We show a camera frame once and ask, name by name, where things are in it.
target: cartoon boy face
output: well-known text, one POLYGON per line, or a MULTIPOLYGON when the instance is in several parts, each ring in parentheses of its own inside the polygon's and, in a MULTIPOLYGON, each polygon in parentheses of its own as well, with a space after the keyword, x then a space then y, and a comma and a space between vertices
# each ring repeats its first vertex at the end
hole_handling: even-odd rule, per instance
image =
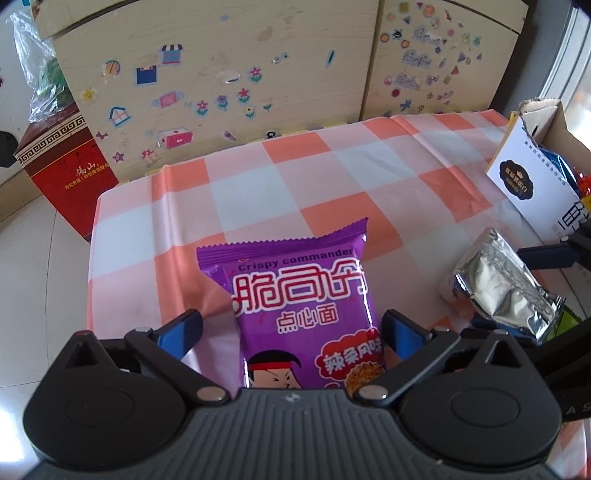
POLYGON ((265 350, 248 361, 248 377, 254 388, 302 388, 291 369, 300 360, 283 350, 265 350))

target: pink and white checkered tablecloth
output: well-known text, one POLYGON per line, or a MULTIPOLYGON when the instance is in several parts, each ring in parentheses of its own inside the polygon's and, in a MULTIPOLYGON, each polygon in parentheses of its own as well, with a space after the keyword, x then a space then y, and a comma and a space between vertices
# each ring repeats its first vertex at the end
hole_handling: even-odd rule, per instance
MULTIPOLYGON (((325 235, 368 216, 363 266, 378 317, 396 308, 425 327, 461 329, 436 287, 478 235, 494 226, 515 249, 540 244, 485 175, 506 125, 494 111, 375 118, 231 148, 105 192, 89 327, 120 338, 196 308, 204 337, 184 361, 235 390, 230 298, 199 271, 196 247, 325 235)), ((541 281, 570 294, 558 271, 541 281)), ((565 426, 549 463, 586 476, 590 439, 588 422, 565 426)))

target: metal screw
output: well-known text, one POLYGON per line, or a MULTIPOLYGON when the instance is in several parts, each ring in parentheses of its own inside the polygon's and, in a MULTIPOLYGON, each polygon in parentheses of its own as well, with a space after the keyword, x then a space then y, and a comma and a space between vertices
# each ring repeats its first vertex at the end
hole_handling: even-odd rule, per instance
POLYGON ((383 400, 388 396, 388 390, 380 385, 365 385, 359 389, 359 396, 366 400, 383 400))
POLYGON ((202 387, 197 390, 197 398, 202 401, 220 401, 226 397, 226 391, 222 387, 202 387))

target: silver foil packet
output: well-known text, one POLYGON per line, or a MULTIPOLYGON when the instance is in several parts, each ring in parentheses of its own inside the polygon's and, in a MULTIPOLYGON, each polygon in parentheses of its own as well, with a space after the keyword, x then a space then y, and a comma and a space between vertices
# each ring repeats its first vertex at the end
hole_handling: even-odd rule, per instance
POLYGON ((560 318, 565 300, 538 283, 494 228, 485 230, 461 257, 440 294, 463 317, 478 313, 537 343, 560 318))

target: red headband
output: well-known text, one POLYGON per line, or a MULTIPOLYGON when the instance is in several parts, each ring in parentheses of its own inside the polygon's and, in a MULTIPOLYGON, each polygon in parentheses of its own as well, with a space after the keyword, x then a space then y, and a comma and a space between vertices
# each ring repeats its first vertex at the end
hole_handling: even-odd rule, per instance
POLYGON ((275 370, 277 368, 291 368, 291 362, 267 362, 266 364, 248 365, 248 371, 275 370))

